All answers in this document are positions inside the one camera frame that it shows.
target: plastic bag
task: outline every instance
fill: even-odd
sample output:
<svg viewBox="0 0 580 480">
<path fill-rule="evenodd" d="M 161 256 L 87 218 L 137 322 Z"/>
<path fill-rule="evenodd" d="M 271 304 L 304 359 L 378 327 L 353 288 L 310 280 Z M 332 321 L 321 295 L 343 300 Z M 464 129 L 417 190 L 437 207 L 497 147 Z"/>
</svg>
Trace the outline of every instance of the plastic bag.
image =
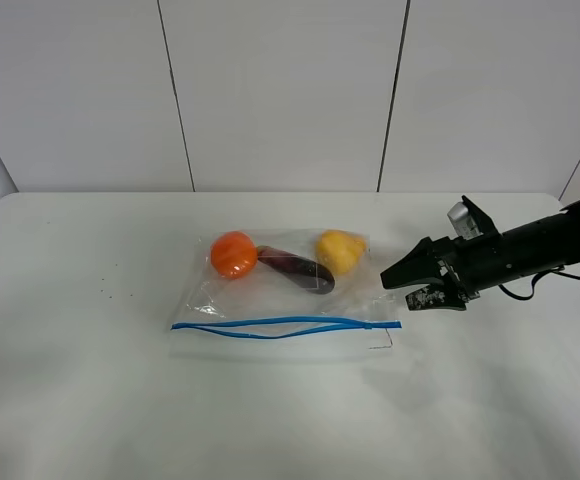
<svg viewBox="0 0 580 480">
<path fill-rule="evenodd" d="M 366 237 L 332 230 L 255 230 L 201 238 L 172 329 L 280 339 L 400 328 L 396 303 L 381 287 L 367 245 Z M 226 246 L 238 254 L 226 257 Z"/>
</svg>

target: purple eggplant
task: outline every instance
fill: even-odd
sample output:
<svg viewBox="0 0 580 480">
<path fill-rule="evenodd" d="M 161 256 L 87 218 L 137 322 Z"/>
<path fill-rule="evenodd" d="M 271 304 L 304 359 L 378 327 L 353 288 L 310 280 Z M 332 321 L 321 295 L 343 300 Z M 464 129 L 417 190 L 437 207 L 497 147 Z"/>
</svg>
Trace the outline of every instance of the purple eggplant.
<svg viewBox="0 0 580 480">
<path fill-rule="evenodd" d="M 324 295 L 334 288 L 330 270 L 313 260 L 267 245 L 257 247 L 257 258 L 309 292 Z"/>
</svg>

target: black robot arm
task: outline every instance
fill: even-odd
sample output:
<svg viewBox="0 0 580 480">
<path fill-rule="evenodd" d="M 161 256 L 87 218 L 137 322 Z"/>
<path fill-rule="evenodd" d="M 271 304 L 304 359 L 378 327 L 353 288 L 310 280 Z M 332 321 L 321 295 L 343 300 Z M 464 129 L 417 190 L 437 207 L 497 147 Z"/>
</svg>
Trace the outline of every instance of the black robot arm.
<svg viewBox="0 0 580 480">
<path fill-rule="evenodd" d="M 381 274 L 386 289 L 427 285 L 406 296 L 410 310 L 465 310 L 480 290 L 580 262 L 580 201 L 504 233 L 465 196 L 448 218 L 457 238 L 426 237 Z"/>
</svg>

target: orange fruit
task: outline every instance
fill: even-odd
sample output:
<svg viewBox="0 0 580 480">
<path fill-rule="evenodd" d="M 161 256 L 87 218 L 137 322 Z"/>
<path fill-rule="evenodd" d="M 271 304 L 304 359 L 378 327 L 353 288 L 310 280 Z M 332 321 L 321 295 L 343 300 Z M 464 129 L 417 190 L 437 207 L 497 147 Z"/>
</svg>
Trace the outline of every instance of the orange fruit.
<svg viewBox="0 0 580 480">
<path fill-rule="evenodd" d="M 240 278 L 257 263 L 257 247 L 243 232 L 228 232 L 212 245 L 210 262 L 222 277 Z"/>
</svg>

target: table surface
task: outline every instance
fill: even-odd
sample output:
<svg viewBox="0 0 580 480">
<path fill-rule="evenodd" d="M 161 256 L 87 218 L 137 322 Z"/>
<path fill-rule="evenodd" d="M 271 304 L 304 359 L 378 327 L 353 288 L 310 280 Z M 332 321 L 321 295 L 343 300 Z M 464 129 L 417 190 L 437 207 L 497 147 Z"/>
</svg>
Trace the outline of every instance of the table surface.
<svg viewBox="0 0 580 480">
<path fill-rule="evenodd" d="M 471 198 L 500 230 L 560 208 Z M 491 289 L 466 312 L 402 308 L 393 348 L 345 359 L 172 354 L 200 234 L 341 228 L 391 262 L 453 235 L 458 199 L 5 197 L 0 479 L 580 479 L 580 282 L 546 277 L 531 302 Z"/>
</svg>

